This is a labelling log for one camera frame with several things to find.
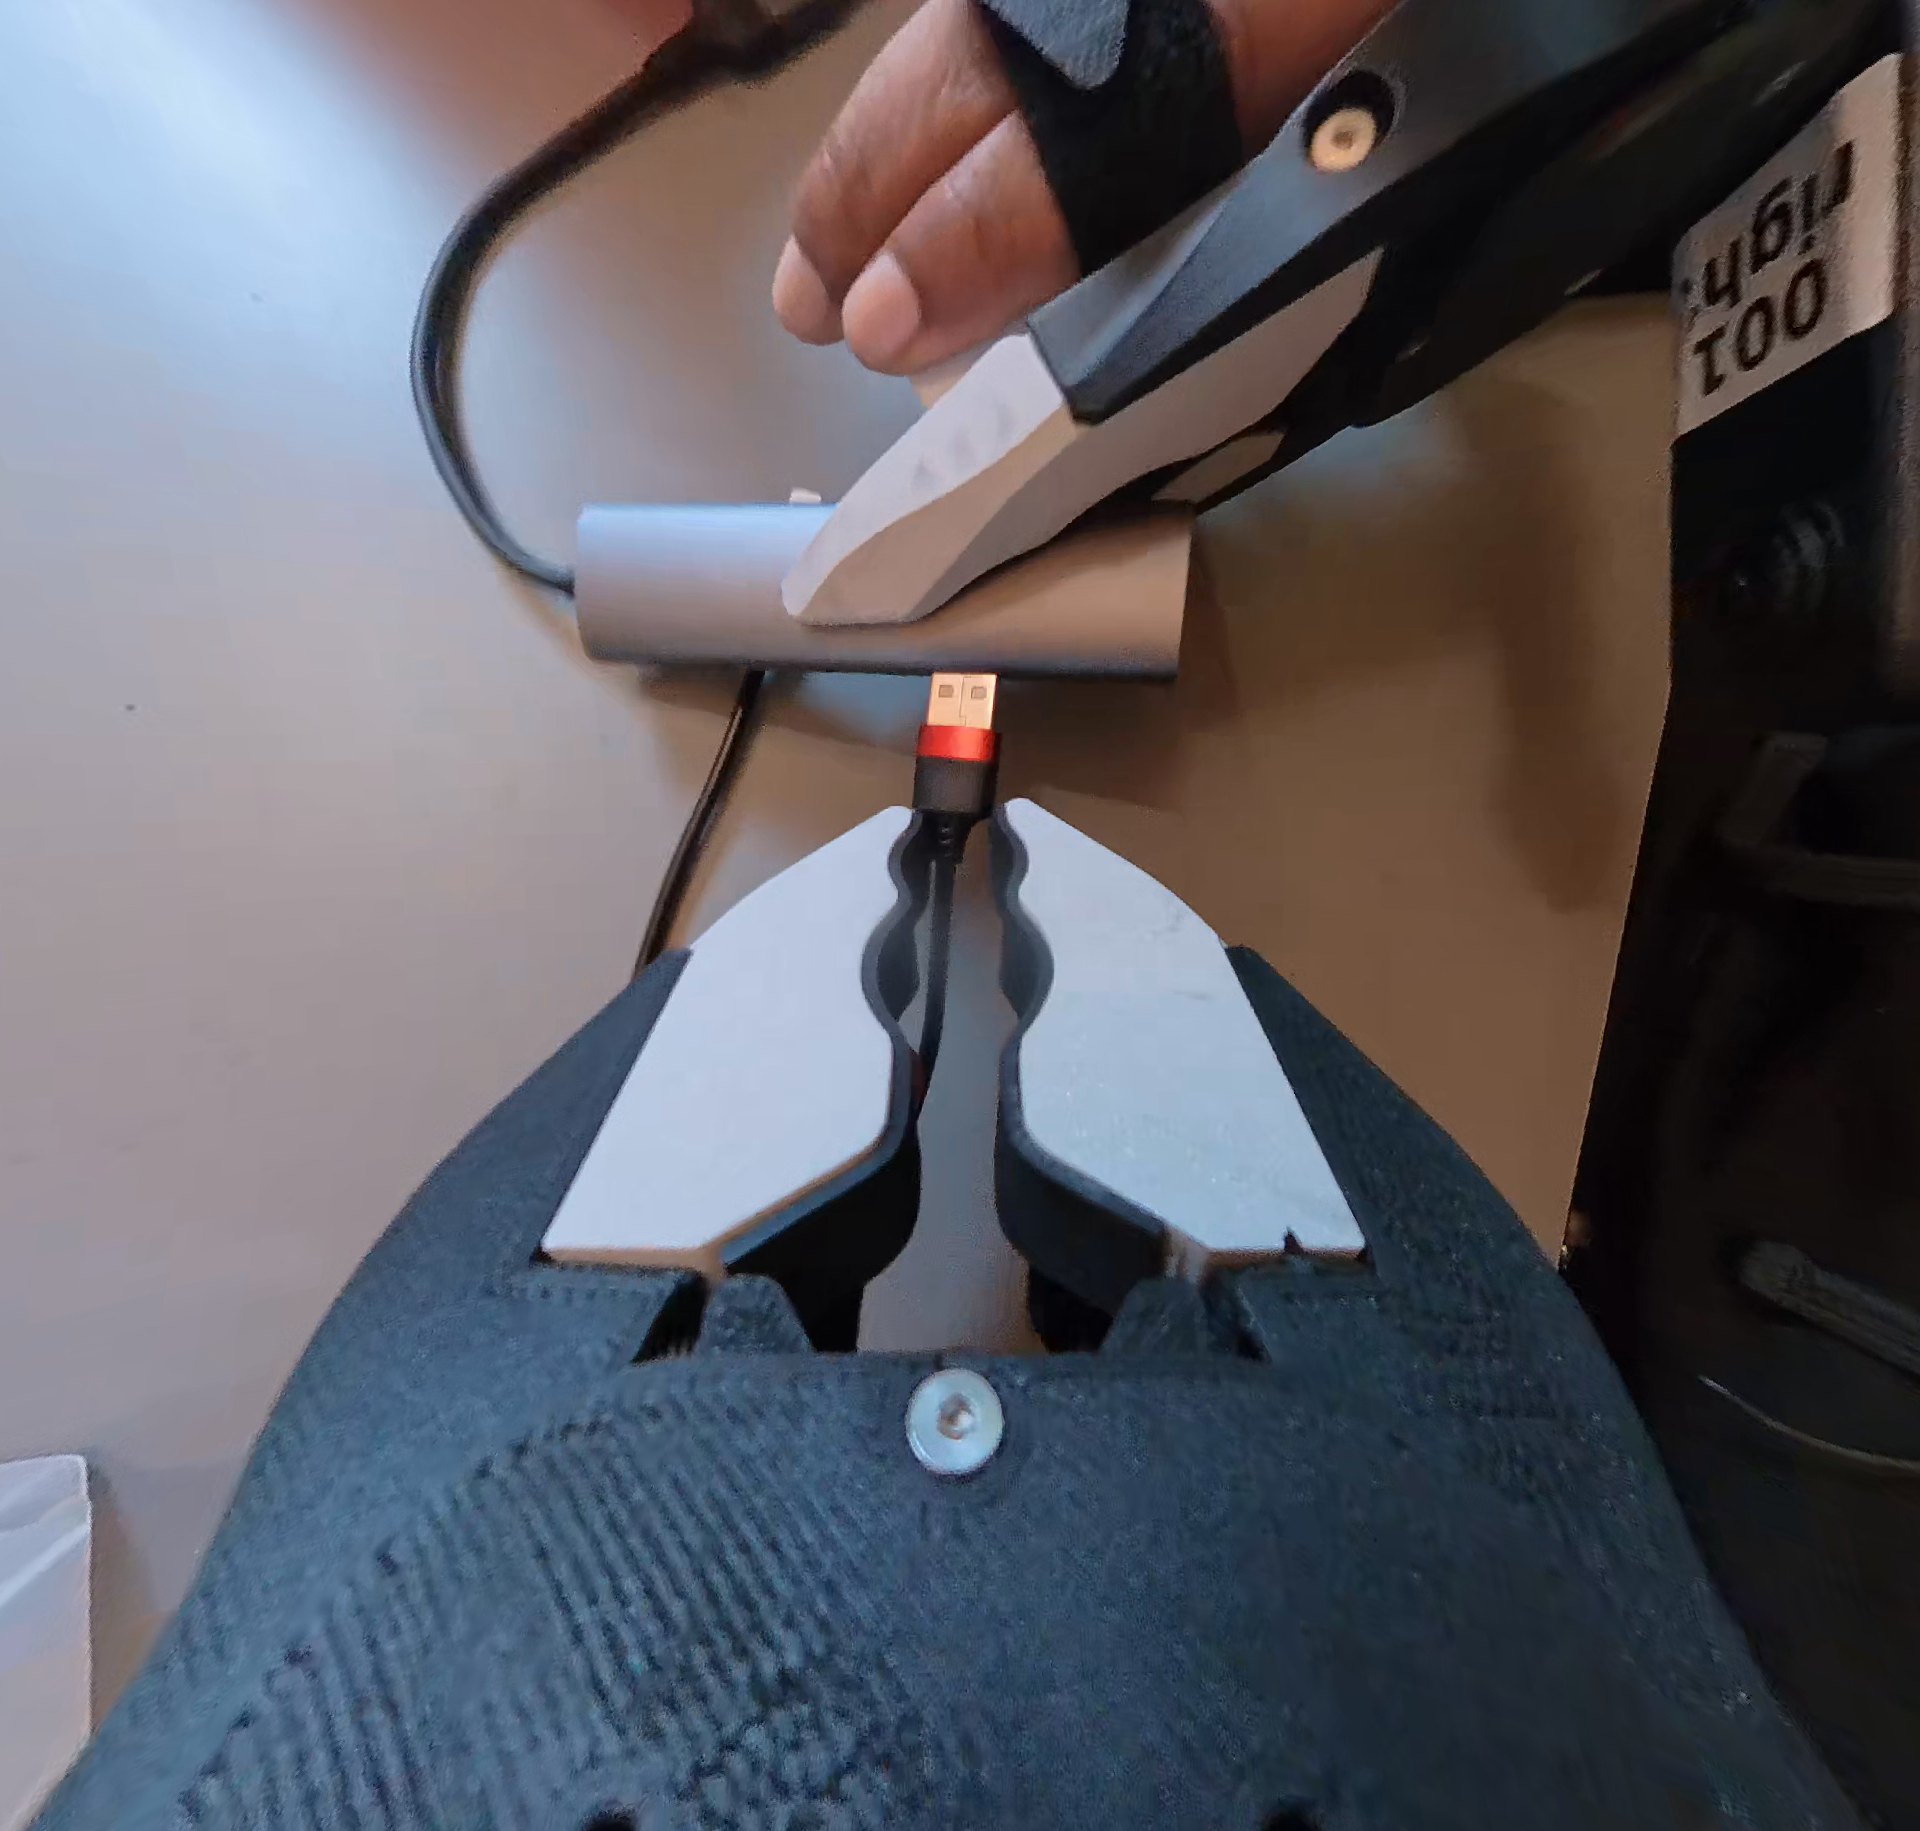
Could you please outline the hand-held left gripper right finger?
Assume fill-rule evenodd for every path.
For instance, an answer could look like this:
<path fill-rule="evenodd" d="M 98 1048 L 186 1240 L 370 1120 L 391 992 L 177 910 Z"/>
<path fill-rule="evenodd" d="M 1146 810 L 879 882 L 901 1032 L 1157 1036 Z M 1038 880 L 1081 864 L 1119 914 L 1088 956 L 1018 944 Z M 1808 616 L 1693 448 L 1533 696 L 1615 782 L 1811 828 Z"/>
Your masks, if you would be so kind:
<path fill-rule="evenodd" d="M 1160 1266 L 1356 1264 L 1366 1238 L 1229 946 L 1177 894 L 1031 800 L 1002 808 L 1021 1132 L 1076 1192 L 1143 1220 Z"/>

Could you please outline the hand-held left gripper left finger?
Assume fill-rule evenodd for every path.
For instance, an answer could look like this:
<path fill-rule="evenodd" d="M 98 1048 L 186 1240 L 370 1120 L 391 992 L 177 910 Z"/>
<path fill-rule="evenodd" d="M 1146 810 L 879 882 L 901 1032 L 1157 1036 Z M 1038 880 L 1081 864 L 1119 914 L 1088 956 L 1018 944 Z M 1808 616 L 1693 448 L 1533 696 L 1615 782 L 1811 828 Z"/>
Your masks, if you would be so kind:
<path fill-rule="evenodd" d="M 760 1222 L 876 1154 L 898 1044 L 865 962 L 911 820 L 881 810 L 692 944 L 547 1228 L 550 1260 L 724 1268 Z"/>

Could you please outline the grey usb hub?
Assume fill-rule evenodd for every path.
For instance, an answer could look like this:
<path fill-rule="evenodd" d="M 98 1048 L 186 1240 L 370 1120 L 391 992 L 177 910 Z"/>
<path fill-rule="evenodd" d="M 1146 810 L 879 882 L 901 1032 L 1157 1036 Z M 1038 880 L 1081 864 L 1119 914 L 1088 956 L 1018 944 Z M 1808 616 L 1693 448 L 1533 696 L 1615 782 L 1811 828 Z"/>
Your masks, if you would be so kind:
<path fill-rule="evenodd" d="M 420 430 L 456 510 L 493 556 L 572 600 L 602 662 L 749 672 L 898 674 L 933 680 L 928 720 L 981 726 L 997 678 L 1146 678 L 1180 666 L 1197 512 L 1095 506 L 1014 556 L 969 556 L 898 622 L 811 624 L 784 582 L 840 506 L 616 504 L 579 520 L 560 566 L 500 520 L 468 448 L 463 352 L 477 288 L 499 246 L 556 190 L 711 91 L 767 81 L 840 31 L 865 0 L 687 0 L 689 17 L 625 85 L 516 165 L 445 240 L 410 342 Z"/>

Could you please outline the black usb cable red plug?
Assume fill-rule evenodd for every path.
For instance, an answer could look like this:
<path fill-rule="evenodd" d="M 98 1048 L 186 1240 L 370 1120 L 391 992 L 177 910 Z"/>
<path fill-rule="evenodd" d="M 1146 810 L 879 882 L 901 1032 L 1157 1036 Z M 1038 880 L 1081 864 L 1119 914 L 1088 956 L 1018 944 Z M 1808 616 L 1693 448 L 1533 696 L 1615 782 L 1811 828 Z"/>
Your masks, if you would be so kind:
<path fill-rule="evenodd" d="M 701 866 L 698 860 L 747 762 L 767 684 L 767 672 L 751 670 L 732 694 L 723 738 L 669 856 L 654 906 L 648 910 L 635 962 L 636 978 L 669 950 Z M 925 1096 L 933 1084 L 944 1046 L 958 872 L 973 832 L 997 804 L 1000 750 L 997 694 L 999 678 L 993 674 L 934 674 L 928 680 L 925 720 L 917 740 L 912 812 L 918 822 L 921 856 L 911 914 L 915 946 L 911 996 L 921 1010 L 918 1096 Z"/>

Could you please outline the person's right hand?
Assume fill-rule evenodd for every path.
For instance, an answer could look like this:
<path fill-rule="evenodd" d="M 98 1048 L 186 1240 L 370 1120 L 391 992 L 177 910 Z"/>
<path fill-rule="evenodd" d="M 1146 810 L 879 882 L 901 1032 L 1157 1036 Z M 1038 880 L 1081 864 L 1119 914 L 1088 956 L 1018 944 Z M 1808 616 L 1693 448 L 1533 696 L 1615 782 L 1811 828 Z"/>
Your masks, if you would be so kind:
<path fill-rule="evenodd" d="M 1258 155 L 1403 0 L 1207 0 L 1242 149 Z M 804 173 L 773 304 L 809 346 L 915 376 L 990 344 L 1081 278 L 973 0 L 925 0 Z"/>

